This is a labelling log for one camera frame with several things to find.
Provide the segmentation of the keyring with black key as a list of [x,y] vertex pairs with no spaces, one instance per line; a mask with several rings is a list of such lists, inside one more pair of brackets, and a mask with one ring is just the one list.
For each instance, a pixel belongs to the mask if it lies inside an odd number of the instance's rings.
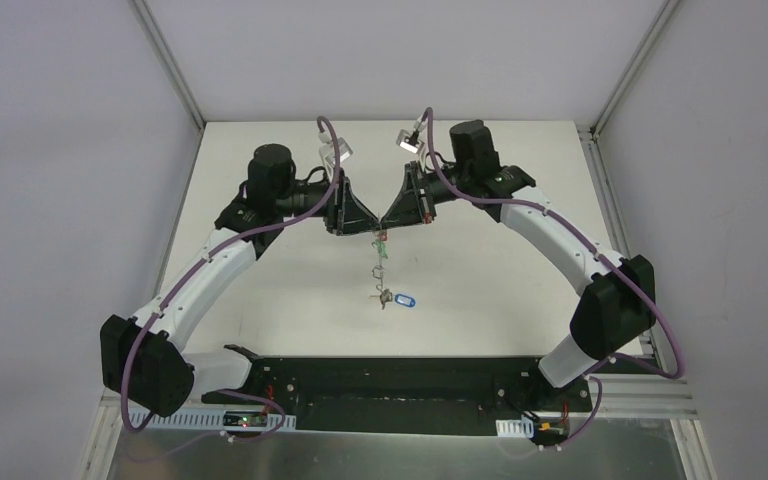
[[373,240],[371,246],[375,250],[377,260],[371,269],[371,275],[375,280],[375,288],[377,293],[373,295],[373,298],[377,299],[381,310],[385,310],[387,305],[394,299],[393,292],[386,286],[385,282],[385,262],[388,260],[387,242],[388,236],[385,230],[378,230],[373,233]]

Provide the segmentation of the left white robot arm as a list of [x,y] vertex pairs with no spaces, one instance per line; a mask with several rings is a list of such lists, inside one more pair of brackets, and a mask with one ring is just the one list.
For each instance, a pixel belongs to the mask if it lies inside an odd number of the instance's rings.
[[344,172],[317,182],[299,179],[288,147],[257,147],[247,179],[183,272],[130,317],[112,315],[103,323],[104,386],[160,417],[193,397],[223,389],[241,404],[257,402],[265,378],[251,368],[249,356],[229,347],[194,354],[185,348],[215,301],[263,256],[288,222],[310,217],[322,219],[327,232],[337,236],[380,226],[353,195]]

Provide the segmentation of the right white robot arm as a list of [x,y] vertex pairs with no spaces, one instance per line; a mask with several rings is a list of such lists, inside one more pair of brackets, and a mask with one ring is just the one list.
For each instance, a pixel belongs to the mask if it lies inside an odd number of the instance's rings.
[[397,145],[416,158],[407,164],[402,189],[382,226],[428,223],[437,205],[467,200],[555,266],[579,302],[567,336],[530,370],[527,384],[533,405],[553,409],[565,400],[574,380],[655,325],[654,267],[642,255],[627,258],[602,246],[567,220],[532,176],[517,165],[503,164],[484,121],[450,128],[451,162],[442,160],[434,138],[428,117],[399,132]]

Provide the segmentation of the blue tag key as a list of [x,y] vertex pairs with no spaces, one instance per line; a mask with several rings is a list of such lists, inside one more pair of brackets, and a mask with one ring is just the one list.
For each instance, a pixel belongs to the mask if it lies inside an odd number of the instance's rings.
[[395,294],[393,302],[405,308],[414,308],[417,304],[414,297],[402,293]]

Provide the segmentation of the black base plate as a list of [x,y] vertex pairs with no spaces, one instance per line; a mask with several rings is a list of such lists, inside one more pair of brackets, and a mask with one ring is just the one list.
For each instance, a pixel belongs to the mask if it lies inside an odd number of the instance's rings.
[[304,431],[493,436],[524,412],[587,415],[595,388],[537,385],[538,357],[261,357],[240,392],[278,403]]

